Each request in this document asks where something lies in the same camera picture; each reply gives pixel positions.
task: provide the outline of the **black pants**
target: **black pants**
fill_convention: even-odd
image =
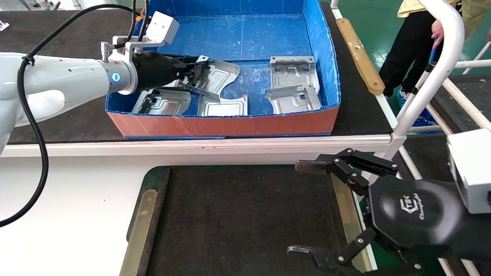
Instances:
[[[423,74],[430,58],[434,39],[431,25],[435,18],[427,11],[413,12],[404,20],[379,74],[385,84],[384,95],[390,97],[394,88],[402,85],[410,92]],[[437,47],[434,60],[440,58],[443,42]],[[407,78],[406,72],[413,63]]]

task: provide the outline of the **aluminum plate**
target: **aluminum plate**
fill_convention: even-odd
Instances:
[[[201,55],[198,60],[207,59],[210,58]],[[185,85],[187,90],[220,101],[222,90],[230,83],[233,83],[240,72],[240,67],[236,64],[212,59],[210,60],[209,68],[198,79],[192,82],[184,80],[182,84]]]
[[[235,100],[216,101],[201,95],[198,115],[200,116],[247,116],[247,95]]]
[[[275,114],[311,111],[321,108],[321,101],[312,85],[268,89],[265,97],[273,105]]]
[[[272,56],[271,89],[312,85],[319,94],[319,78],[313,56]]]
[[[189,108],[191,94],[188,91],[154,89],[143,91],[133,108],[133,113],[182,115]]]

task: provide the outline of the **corrugated plastic box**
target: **corrugated plastic box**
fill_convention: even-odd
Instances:
[[[191,93],[181,116],[131,113],[139,93],[108,95],[106,111],[127,138],[196,138],[329,135],[341,102],[334,46],[318,0],[151,0],[150,14],[180,23],[172,45],[160,53],[206,55],[240,66],[221,98],[248,96],[248,116],[199,117]],[[313,55],[320,81],[320,110],[273,114],[264,97],[271,88],[271,56]]]

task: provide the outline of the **black cable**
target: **black cable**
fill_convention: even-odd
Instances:
[[[24,87],[24,75],[26,72],[26,67],[29,63],[34,66],[34,55],[36,55],[49,41],[51,41],[56,35],[58,35],[63,29],[65,29],[68,25],[70,25],[73,21],[75,21],[77,18],[80,16],[96,10],[96,9],[101,9],[101,8],[119,8],[119,9],[124,9],[127,11],[132,11],[130,8],[121,6],[121,5],[116,5],[116,4],[102,4],[102,5],[96,5],[92,6],[90,8],[81,10],[74,14],[72,17],[70,17],[65,23],[63,23],[60,27],[58,27],[53,33],[48,35],[45,39],[43,39],[38,45],[36,45],[25,57],[23,57],[23,60],[21,62],[21,65],[19,66],[19,70],[17,71],[17,90],[19,92],[19,98],[21,100],[21,105],[22,109],[24,110],[24,113],[26,114],[26,117],[34,130],[34,134],[36,134],[37,141],[39,143],[39,149],[41,150],[41,161],[42,161],[42,168],[41,168],[41,178],[39,180],[39,184],[37,185],[36,191],[34,191],[34,194],[30,198],[30,200],[27,202],[27,204],[22,207],[20,211],[15,213],[13,216],[0,221],[0,227],[6,226],[8,224],[11,224],[12,222],[20,219],[23,215],[25,215],[36,203],[38,200],[39,196],[41,195],[41,192],[44,189],[44,186],[46,184],[46,179],[48,178],[48,168],[49,168],[49,162],[48,162],[48,151],[46,150],[46,144],[44,142],[43,135],[41,133],[41,130],[39,129],[39,126],[36,123],[36,119],[32,115],[32,112],[29,108],[29,103],[27,102],[27,96],[26,96],[26,90]]]
[[[136,26],[136,0],[133,0],[131,4],[131,13],[132,13],[132,18],[131,18],[131,27],[130,27],[130,32],[128,33],[128,36],[126,37],[126,40],[122,43],[116,44],[114,46],[115,49],[123,48],[126,44],[126,42],[130,41],[131,37],[133,36],[133,32],[135,31],[135,26]]]
[[[143,35],[145,34],[145,31],[147,29],[147,24],[148,24],[148,16],[150,14],[150,11],[148,10],[149,6],[149,1],[145,0],[145,18],[143,19],[143,24],[141,24],[140,28],[140,35],[138,36],[138,41],[143,40]]]

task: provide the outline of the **black table surface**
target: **black table surface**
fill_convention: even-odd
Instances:
[[[341,78],[341,107],[333,136],[389,134],[391,128],[376,98],[367,90],[335,18],[327,3],[322,3],[336,49]],[[28,53],[37,43],[74,14],[74,11],[0,12],[10,27],[0,32],[0,51]],[[131,13],[122,10],[97,10],[77,19],[39,55],[100,59],[100,42],[114,35],[125,35]],[[106,114],[105,97],[93,100],[57,117],[39,123],[46,142],[102,142],[125,140]],[[14,129],[9,143],[35,143],[30,126]]]
[[[294,166],[170,169],[146,276],[318,276],[291,245],[347,244],[330,175]]]
[[[491,118],[489,95],[491,92],[491,75],[453,75],[449,79],[481,111],[486,118]],[[477,124],[454,98],[441,87],[431,101],[435,110],[454,133],[478,129]]]

